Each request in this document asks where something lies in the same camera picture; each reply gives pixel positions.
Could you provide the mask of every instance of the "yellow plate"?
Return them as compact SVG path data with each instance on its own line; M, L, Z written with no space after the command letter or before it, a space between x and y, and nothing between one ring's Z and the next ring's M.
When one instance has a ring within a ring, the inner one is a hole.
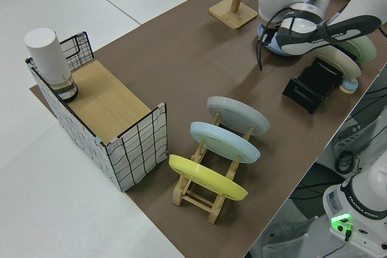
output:
M239 184L187 158L170 155L169 166L198 185L234 201L240 201L247 196L247 191Z

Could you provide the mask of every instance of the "green indicator light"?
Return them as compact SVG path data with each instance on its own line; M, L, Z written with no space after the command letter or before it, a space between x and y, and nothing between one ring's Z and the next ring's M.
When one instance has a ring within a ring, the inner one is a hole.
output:
M334 229L339 230L338 226L340 226L340 222L348 222L351 218L352 216L350 214L341 214L340 216L331 218L331 223Z

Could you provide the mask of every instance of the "black cable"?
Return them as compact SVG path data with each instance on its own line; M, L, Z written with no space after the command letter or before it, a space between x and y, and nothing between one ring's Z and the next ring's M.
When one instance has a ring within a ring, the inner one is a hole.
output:
M367 101L367 100L375 100L375 99L379 99L379 98L382 98L382 97L386 97L387 94L385 95L381 95L381 96L377 96L377 97L373 97L373 98L367 98L367 99L361 99L360 101Z
M368 95L368 94L373 94L373 93L378 93L378 92L380 92L380 91L383 91L383 90L385 90L385 89L387 89L387 87L384 87L384 88L382 88L382 89L379 89L379 90L375 90L375 91L367 92L367 93L365 93L365 95Z
M296 187L296 190L303 190L310 187L320 187L322 185L334 185L334 184L341 184L343 181L328 181L328 182L320 182L318 184L311 184L311 185L305 185L303 187Z
M261 36L259 37L259 39L257 40L256 42L256 46L255 46L255 56L256 56L256 60L257 60L257 63L258 63L258 68L260 71L262 71L262 60L261 60L261 55L262 55L262 40L268 30L268 27L269 25L271 24L271 22L273 21L273 19L275 17L277 17L277 15L279 15L280 13L284 12L284 11L287 11L287 10L293 10L292 8L290 7L285 7L279 11L276 12L275 15L273 15L272 18L270 18L270 20L267 22L266 26L264 26L264 30L261 34Z
M344 244L343 244L343 245L341 245L339 248L336 248L335 250L333 250L333 251L329 252L328 254L326 254L326 255L322 256L321 258L326 258L326 257L328 257L328 256L332 255L333 253L335 253L336 251L339 251L339 250L341 250L341 249L342 249L342 248L345 246L345 243L346 243L346 242L344 242Z
M379 134L381 134L386 129L387 129L387 126L383 127L374 137L372 137L370 140L368 140L367 143L364 144L358 150L358 153L360 154L362 152L362 150L364 148L366 148L372 142L372 140L374 140L376 137L378 137ZM357 161L357 172L360 172L359 154L355 155L355 154L352 153L352 151L344 150L342 153L340 153L338 159L336 160L336 162L334 164L335 170L338 173L342 173L344 175L347 174L347 173L350 173L353 170L353 168L355 166L355 163ZM344 160L345 157L349 157L350 160L349 161Z
M350 118L348 118L347 120L345 120L345 122L347 122L347 121L349 121L349 120L351 120L352 118L354 118L357 114L359 114L360 112L362 112L364 109L366 109L366 108L368 108L368 107L370 107L372 104L374 104L374 103L376 103L376 102L378 102L380 99L382 99L382 98L384 98L384 97L386 97L387 96L387 94L386 95L383 95L383 96L381 96L379 99L377 99L376 101L373 101L373 102L371 102L370 104L368 104L367 106L365 106L364 108L362 108L362 109L360 109L359 111L357 111L355 114L353 114L352 116L350 116Z
M387 33L382 29L382 27L379 27L379 31L384 35L384 37L387 37Z
M355 156L352 151L344 150L334 163L334 169L343 175L350 173L355 168Z
M359 149L359 152L361 152L364 148L366 148L367 145L369 145L369 143L371 143L371 141L374 140L379 134L381 134L386 128L387 128L387 126L383 127L383 129L381 129L374 137L372 137L366 144L364 144L364 145Z
M324 193L318 192L317 190L313 190L311 187L303 184L302 182L300 182L300 184L302 184L305 187L304 189L310 190L311 192L318 193L319 195L323 195L324 194Z
M323 195L310 196L309 198L295 198L295 197L290 196L289 199L303 199L303 200L306 200L306 199L316 199L316 198L321 198L322 196L323 196Z

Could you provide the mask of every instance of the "white cylindrical container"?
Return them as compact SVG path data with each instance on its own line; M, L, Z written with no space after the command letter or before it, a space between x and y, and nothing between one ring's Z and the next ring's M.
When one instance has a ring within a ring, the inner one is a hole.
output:
M60 47L55 31L35 28L24 37L39 74L66 102L74 100L78 93L70 68Z

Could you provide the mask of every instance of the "wooden base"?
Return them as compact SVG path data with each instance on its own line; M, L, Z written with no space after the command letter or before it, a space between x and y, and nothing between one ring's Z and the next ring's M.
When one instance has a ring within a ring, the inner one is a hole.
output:
M219 126L219 116L220 116L219 113L217 113L215 116L214 125L216 126ZM253 130L254 128L251 128L249 132L243 136L243 138L245 140L249 140L251 134L253 133ZM195 153L191 156L191 160L200 164L206 152L207 152L207 149L204 147L204 142L202 141L199 147L197 148L197 150L195 151ZM226 174L226 178L230 180L234 179L240 160L241 160L241 157L239 156L236 160L231 162L229 170L227 171L227 174ZM204 197L189 190L191 182L192 182L191 180L187 179L183 175L180 175L180 179L174 188L174 194L173 194L174 204L180 206L183 200L190 202L191 204L194 204L197 207L207 211L209 213L207 221L210 222L211 224L214 224L217 217L220 214L220 211L222 209L224 201L226 200L226 197L224 195L217 195L215 201L211 202L205 199Z
M236 12L232 11L234 6L233 0L223 0L209 8L209 13L233 30L240 29L258 16L255 10L243 3L240 3L239 9L236 9Z
M79 92L68 106L105 144L151 111L98 60L72 76Z

